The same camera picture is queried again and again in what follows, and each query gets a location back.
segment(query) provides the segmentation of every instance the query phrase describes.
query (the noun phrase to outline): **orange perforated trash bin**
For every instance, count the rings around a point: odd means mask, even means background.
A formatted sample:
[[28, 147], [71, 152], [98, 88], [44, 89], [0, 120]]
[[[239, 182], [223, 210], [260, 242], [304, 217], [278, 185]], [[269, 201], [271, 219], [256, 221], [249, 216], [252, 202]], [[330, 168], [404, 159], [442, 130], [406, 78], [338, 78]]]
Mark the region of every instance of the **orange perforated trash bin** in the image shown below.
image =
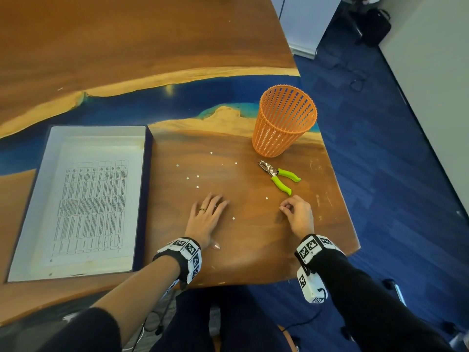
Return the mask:
[[290, 85], [268, 88], [261, 96], [252, 145], [264, 157], [276, 157], [309, 131], [318, 112], [313, 100]]

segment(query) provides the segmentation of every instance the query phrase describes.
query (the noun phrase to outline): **green-handled hole punch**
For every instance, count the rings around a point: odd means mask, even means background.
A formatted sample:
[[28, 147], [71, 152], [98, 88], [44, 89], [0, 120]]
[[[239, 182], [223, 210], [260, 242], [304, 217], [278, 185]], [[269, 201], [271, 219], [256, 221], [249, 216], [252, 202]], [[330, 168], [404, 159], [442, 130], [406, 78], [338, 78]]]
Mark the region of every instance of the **green-handled hole punch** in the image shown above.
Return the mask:
[[287, 193], [289, 196], [292, 194], [292, 190], [287, 187], [284, 183], [282, 183], [280, 181], [280, 179], [278, 178], [278, 176], [285, 176], [287, 178], [290, 178], [291, 180], [293, 180], [295, 183], [299, 182], [301, 180], [301, 178], [298, 178], [294, 173], [292, 172], [289, 172], [287, 170], [283, 170], [283, 169], [275, 169], [272, 165], [264, 162], [263, 160], [261, 160], [260, 162], [257, 163], [263, 170], [265, 170], [266, 172], [268, 172], [271, 176], [272, 176], [272, 181], [275, 183], [275, 185], [277, 185], [277, 188], [279, 188], [280, 190], [284, 191], [285, 193]]

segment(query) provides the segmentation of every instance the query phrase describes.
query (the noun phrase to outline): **black pants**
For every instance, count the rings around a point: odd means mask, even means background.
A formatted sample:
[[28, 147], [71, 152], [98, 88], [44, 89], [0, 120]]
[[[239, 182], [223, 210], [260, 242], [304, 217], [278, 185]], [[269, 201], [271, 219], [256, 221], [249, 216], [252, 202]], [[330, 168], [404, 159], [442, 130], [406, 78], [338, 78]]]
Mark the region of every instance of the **black pants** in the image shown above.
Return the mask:
[[287, 340], [245, 286], [188, 290], [176, 297], [176, 314], [150, 352], [213, 352], [210, 306], [220, 306], [222, 352], [288, 352]]

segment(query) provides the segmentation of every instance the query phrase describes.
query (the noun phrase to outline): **person's left hand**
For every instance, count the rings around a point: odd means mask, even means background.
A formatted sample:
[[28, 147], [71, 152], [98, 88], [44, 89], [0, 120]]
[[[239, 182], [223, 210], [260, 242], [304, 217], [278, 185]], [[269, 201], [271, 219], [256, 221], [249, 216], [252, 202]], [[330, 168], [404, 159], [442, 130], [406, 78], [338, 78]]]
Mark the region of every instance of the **person's left hand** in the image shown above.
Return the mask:
[[217, 225], [221, 213], [226, 205], [230, 203], [229, 200], [225, 200], [215, 209], [215, 205], [221, 198], [222, 195], [212, 198], [212, 193], [209, 193], [200, 208], [198, 208], [198, 203], [192, 205], [191, 215], [189, 216], [184, 236], [195, 239], [201, 249], [207, 248], [211, 243], [214, 248], [220, 249], [218, 243], [213, 242], [211, 234]]

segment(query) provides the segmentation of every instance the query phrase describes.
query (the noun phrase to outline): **floor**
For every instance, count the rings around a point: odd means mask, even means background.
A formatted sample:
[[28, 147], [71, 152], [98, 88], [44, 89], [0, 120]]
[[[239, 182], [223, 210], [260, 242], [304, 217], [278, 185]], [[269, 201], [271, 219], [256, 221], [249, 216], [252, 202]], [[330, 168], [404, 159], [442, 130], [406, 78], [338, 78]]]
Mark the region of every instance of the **floor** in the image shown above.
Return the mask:
[[[324, 142], [362, 245], [350, 261], [377, 282], [395, 279], [408, 307], [435, 328], [449, 320], [467, 329], [465, 212], [381, 54], [355, 46], [354, 40], [339, 20], [326, 32], [315, 60], [295, 57], [303, 87], [317, 105]], [[294, 280], [250, 289], [267, 314], [283, 326], [321, 311], [308, 325], [289, 329], [302, 339], [302, 351], [358, 350], [341, 336], [343, 321], [331, 299], [308, 304]], [[64, 311], [73, 308], [68, 305], [56, 315], [63, 316]], [[217, 323], [216, 314], [212, 323]], [[15, 333], [0, 331], [0, 347], [5, 347], [0, 349], [33, 351], [32, 346], [60, 324], [37, 326], [29, 320], [14, 324], [9, 328]], [[155, 340], [154, 334], [146, 333], [136, 351], [147, 351]]]

